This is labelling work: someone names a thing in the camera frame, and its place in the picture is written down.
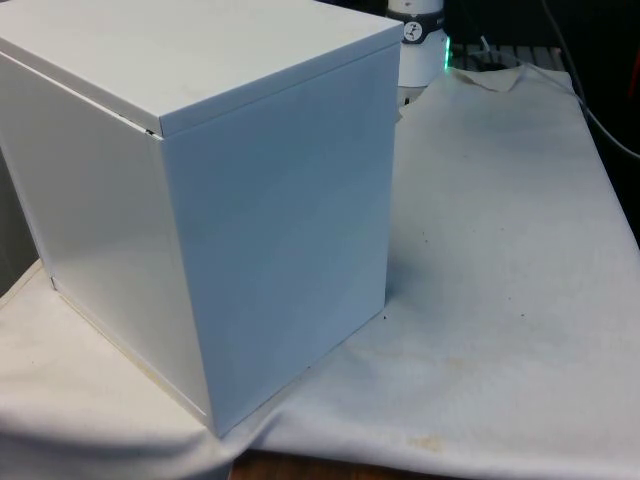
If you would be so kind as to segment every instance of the stain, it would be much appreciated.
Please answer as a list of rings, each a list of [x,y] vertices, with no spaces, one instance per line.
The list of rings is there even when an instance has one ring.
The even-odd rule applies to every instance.
[[[410,438],[409,445],[423,450],[428,450],[433,453],[440,453],[443,450],[443,441],[437,435]]]
[[[462,370],[467,366],[467,362],[458,357],[449,357],[446,360],[447,366],[454,370]]]

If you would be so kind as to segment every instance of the white tablecloth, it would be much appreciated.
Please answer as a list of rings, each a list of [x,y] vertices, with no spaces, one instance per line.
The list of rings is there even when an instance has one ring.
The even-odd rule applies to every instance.
[[[640,478],[640,257],[577,102],[445,75],[402,115],[379,316],[218,441],[39,270],[0,303],[0,477],[186,478],[252,446]]]

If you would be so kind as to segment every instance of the green led light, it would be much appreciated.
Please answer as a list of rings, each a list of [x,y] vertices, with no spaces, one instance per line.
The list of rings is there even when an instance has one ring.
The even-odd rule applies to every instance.
[[[447,37],[447,43],[444,47],[444,69],[449,69],[449,57],[451,56],[451,38]]]

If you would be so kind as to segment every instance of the box lid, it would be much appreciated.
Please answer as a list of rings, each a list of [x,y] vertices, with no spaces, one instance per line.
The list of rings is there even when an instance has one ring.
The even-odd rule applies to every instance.
[[[314,0],[0,2],[0,52],[163,136],[401,37]]]

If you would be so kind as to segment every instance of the white box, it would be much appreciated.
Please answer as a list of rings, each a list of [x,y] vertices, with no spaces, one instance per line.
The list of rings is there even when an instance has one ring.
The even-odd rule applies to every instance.
[[[55,288],[218,434],[383,306],[401,37],[311,0],[0,3]]]

